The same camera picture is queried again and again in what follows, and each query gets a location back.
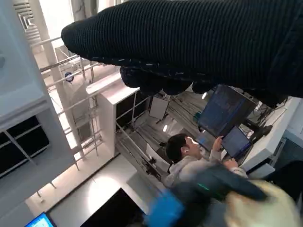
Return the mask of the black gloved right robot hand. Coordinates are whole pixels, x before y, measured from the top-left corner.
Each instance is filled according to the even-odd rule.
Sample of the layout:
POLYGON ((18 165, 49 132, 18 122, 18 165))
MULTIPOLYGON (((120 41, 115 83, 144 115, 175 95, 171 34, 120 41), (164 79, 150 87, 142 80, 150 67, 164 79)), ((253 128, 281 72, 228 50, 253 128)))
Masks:
POLYGON ((300 0, 130 0, 67 25, 61 38, 149 95, 222 84, 268 105, 303 96, 300 0))

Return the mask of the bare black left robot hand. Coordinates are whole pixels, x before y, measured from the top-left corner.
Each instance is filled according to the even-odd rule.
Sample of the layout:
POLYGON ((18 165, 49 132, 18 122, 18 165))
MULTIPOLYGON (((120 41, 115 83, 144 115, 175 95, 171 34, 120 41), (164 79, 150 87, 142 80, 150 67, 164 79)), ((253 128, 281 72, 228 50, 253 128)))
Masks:
POLYGON ((145 218, 148 227, 225 227, 227 195, 235 192, 254 201, 267 195, 248 179, 221 164, 198 171, 162 193, 145 218))

